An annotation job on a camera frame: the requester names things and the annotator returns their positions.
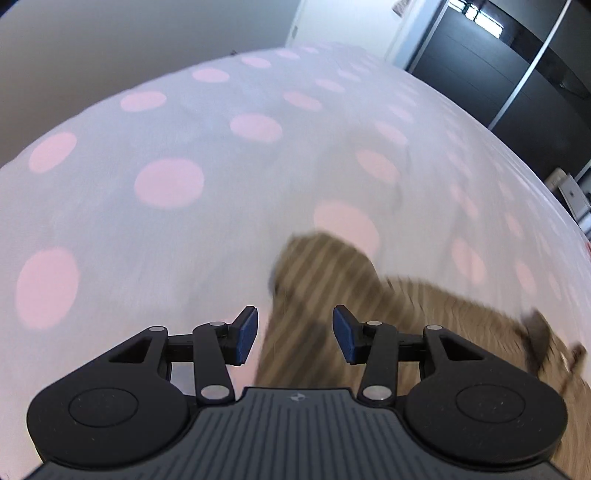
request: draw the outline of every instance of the white wall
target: white wall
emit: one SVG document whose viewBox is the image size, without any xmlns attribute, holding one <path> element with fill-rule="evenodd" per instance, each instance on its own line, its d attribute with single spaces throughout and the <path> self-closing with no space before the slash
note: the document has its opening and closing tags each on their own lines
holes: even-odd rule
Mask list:
<svg viewBox="0 0 591 480">
<path fill-rule="evenodd" d="M 19 0 L 0 18 L 0 166 L 94 103 L 285 44 L 300 0 Z"/>
<path fill-rule="evenodd" d="M 402 19 L 395 0 L 303 0 L 293 44 L 338 41 L 384 58 Z"/>
</svg>

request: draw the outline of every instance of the polka dot bedsheet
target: polka dot bedsheet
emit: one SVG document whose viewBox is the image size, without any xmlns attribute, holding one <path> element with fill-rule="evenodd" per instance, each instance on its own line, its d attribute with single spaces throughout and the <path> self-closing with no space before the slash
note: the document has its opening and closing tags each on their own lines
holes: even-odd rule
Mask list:
<svg viewBox="0 0 591 480">
<path fill-rule="evenodd" d="M 584 236 L 466 112 L 359 48 L 228 57 L 104 100 L 0 170 L 0 476 L 39 463 L 33 396 L 147 326 L 189 333 L 256 305 L 258 340 L 230 371 L 252 382 L 274 262 L 315 229 L 380 275 L 515 318 L 536 307 L 591 339 Z"/>
</svg>

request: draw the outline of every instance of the metal pin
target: metal pin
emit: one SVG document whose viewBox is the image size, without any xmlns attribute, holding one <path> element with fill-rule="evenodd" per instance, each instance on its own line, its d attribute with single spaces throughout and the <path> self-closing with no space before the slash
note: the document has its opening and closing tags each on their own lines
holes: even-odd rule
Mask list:
<svg viewBox="0 0 591 480">
<path fill-rule="evenodd" d="M 383 385 L 370 385 L 363 389 L 363 396 L 370 400 L 386 400 L 392 396 L 392 390 Z"/>
<path fill-rule="evenodd" d="M 230 394 L 227 387 L 223 385 L 208 385 L 201 389 L 201 396 L 208 400 L 221 400 Z"/>
</svg>

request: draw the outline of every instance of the pink polka dot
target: pink polka dot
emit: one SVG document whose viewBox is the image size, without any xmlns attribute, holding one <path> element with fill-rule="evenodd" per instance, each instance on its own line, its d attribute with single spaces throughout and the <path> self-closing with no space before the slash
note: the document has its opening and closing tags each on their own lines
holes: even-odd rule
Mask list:
<svg viewBox="0 0 591 480">
<path fill-rule="evenodd" d="M 291 50 L 287 50 L 286 48 L 282 49 L 282 50 L 277 50 L 275 53 L 277 53 L 280 57 L 283 57 L 284 59 L 289 59 L 289 60 L 299 60 L 300 56 Z"/>
<path fill-rule="evenodd" d="M 227 82 L 230 76 L 219 69 L 200 69 L 193 72 L 193 78 L 200 82 L 222 83 Z"/>
<path fill-rule="evenodd" d="M 410 98 L 406 93 L 397 92 L 396 96 L 411 106 L 417 106 L 417 103 L 414 101 L 414 99 Z"/>
<path fill-rule="evenodd" d="M 478 253 L 463 238 L 456 238 L 452 244 L 452 258 L 458 271 L 474 285 L 486 278 L 486 266 Z"/>
<path fill-rule="evenodd" d="M 375 64 L 375 63 L 373 63 L 372 61 L 365 60 L 365 59 L 361 59 L 361 60 L 360 60 L 360 62 L 361 62 L 361 63 L 363 63 L 363 65 L 365 65 L 365 66 L 367 66 L 367 67 L 369 67 L 369 68 L 371 68 L 371 69 L 375 69 L 375 68 L 377 68 L 377 67 L 376 67 L 376 64 Z"/>
<path fill-rule="evenodd" d="M 550 287 L 552 288 L 552 291 L 554 292 L 554 295 L 556 296 L 556 298 L 559 300 L 562 300 L 562 293 L 560 291 L 560 286 L 558 285 L 558 281 L 556 280 L 556 278 L 554 278 L 552 273 L 548 274 L 548 282 L 550 283 Z"/>
<path fill-rule="evenodd" d="M 166 95 L 162 92 L 130 93 L 121 99 L 121 108 L 126 112 L 143 112 L 158 108 L 166 103 Z"/>
<path fill-rule="evenodd" d="M 464 162 L 457 154 L 454 152 L 448 152 L 447 158 L 449 161 L 468 179 L 472 178 L 472 171 L 468 164 Z"/>
<path fill-rule="evenodd" d="M 400 86 L 402 87 L 403 90 L 406 90 L 407 92 L 412 93 L 413 95 L 418 95 L 418 92 L 410 85 L 407 85 L 406 83 L 401 82 Z"/>
<path fill-rule="evenodd" d="M 517 175 L 517 181 L 519 183 L 521 183 L 521 186 L 523 188 L 525 188 L 526 190 L 528 190 L 529 192 L 531 191 L 531 187 L 529 186 L 529 184 L 523 179 L 521 178 L 519 175 Z"/>
<path fill-rule="evenodd" d="M 527 200 L 525 203 L 527 204 L 528 208 L 531 210 L 531 213 L 533 213 L 536 217 L 539 218 L 540 217 L 540 214 L 538 213 L 538 209 L 535 206 L 534 201 L 533 200 Z"/>
<path fill-rule="evenodd" d="M 146 165 L 135 179 L 135 194 L 143 203 L 160 209 L 190 205 L 203 191 L 198 165 L 186 158 L 163 158 Z"/>
<path fill-rule="evenodd" d="M 260 113 L 243 113 L 235 116 L 230 123 L 230 129 L 239 137 L 262 143 L 273 143 L 283 136 L 281 125 Z"/>
<path fill-rule="evenodd" d="M 515 273 L 517 274 L 517 280 L 519 280 L 519 283 L 525 292 L 532 296 L 535 295 L 537 287 L 530 268 L 521 260 L 517 260 L 515 262 Z"/>
<path fill-rule="evenodd" d="M 517 219 L 511 215 L 510 213 L 505 213 L 505 221 L 507 222 L 507 227 L 513 235 L 515 235 L 519 240 L 523 239 L 523 229 L 521 224 L 517 221 Z"/>
<path fill-rule="evenodd" d="M 63 162 L 74 150 L 77 140 L 70 132 L 62 132 L 46 138 L 35 147 L 29 157 L 29 169 L 45 173 Z"/>
<path fill-rule="evenodd" d="M 499 181 L 499 190 L 501 191 L 501 193 L 503 194 L 503 197 L 505 197 L 506 200 L 509 200 L 510 202 L 515 200 L 513 192 L 509 189 L 509 187 L 507 185 L 505 185 L 501 181 Z"/>
<path fill-rule="evenodd" d="M 550 255 L 552 253 L 552 250 L 550 249 L 548 240 L 546 240 L 544 235 L 542 235 L 541 233 L 538 233 L 538 238 L 540 239 L 540 245 L 544 249 L 544 252 L 546 252 L 547 255 Z"/>
<path fill-rule="evenodd" d="M 331 92 L 343 93 L 345 91 L 345 87 L 328 79 L 318 79 L 316 80 L 316 85 Z"/>
<path fill-rule="evenodd" d="M 15 306 L 23 324 L 35 330 L 57 325 L 76 299 L 79 280 L 68 250 L 57 247 L 34 254 L 17 280 Z"/>
<path fill-rule="evenodd" d="M 408 144 L 408 139 L 393 125 L 387 124 L 386 122 L 376 122 L 375 128 L 377 128 L 378 132 L 388 140 L 397 144 L 399 147 L 405 147 Z"/>
<path fill-rule="evenodd" d="M 570 298 L 573 300 L 575 305 L 578 308 L 581 308 L 581 302 L 579 301 L 579 296 L 577 295 L 577 291 L 574 289 L 574 287 L 572 285 L 569 285 L 569 294 L 570 294 Z"/>
<path fill-rule="evenodd" d="M 378 251 L 380 240 L 373 222 L 345 202 L 321 202 L 314 210 L 314 225 L 351 243 L 369 258 Z"/>
<path fill-rule="evenodd" d="M 339 75 L 339 77 L 347 79 L 347 80 L 351 80 L 353 82 L 360 82 L 361 81 L 361 78 L 359 78 L 357 75 L 355 75 L 351 72 L 348 72 L 347 70 L 338 69 L 336 71 L 336 73 Z"/>
<path fill-rule="evenodd" d="M 369 69 L 367 69 L 366 67 L 363 67 L 357 63 L 352 63 L 351 68 L 359 73 L 369 73 Z"/>
<path fill-rule="evenodd" d="M 452 127 L 454 128 L 456 131 L 461 131 L 462 127 L 460 127 L 460 125 L 458 125 L 458 123 L 455 121 L 455 119 L 453 119 L 451 116 L 447 115 L 445 117 L 445 123 L 447 124 L 448 127 Z"/>
<path fill-rule="evenodd" d="M 466 148 L 464 141 L 455 132 L 448 130 L 447 137 L 459 147 Z"/>
<path fill-rule="evenodd" d="M 357 161 L 367 173 L 389 185 L 394 185 L 400 178 L 396 166 L 384 155 L 373 150 L 359 150 Z"/>
<path fill-rule="evenodd" d="M 452 185 L 449 190 L 452 194 L 452 198 L 460 204 L 464 212 L 466 212 L 470 218 L 476 220 L 478 218 L 478 207 L 472 201 L 470 196 L 456 184 Z"/>
<path fill-rule="evenodd" d="M 414 123 L 414 117 L 411 113 L 406 111 L 404 108 L 399 107 L 398 105 L 389 105 L 388 108 L 390 111 L 396 115 L 399 119 L 408 122 L 409 124 Z"/>
<path fill-rule="evenodd" d="M 268 69 L 271 67 L 271 62 L 260 57 L 242 57 L 242 63 L 249 65 L 256 69 Z"/>
<path fill-rule="evenodd" d="M 283 98 L 293 106 L 304 110 L 310 110 L 312 112 L 322 110 L 322 103 L 300 92 L 285 92 Z"/>
</svg>

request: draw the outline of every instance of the door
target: door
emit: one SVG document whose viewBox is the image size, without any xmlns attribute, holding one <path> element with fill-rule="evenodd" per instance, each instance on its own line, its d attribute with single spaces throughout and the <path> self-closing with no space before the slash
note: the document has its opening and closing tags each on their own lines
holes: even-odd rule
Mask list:
<svg viewBox="0 0 591 480">
<path fill-rule="evenodd" d="M 384 58 L 402 23 L 395 0 L 302 0 L 288 46 L 337 41 Z"/>
</svg>

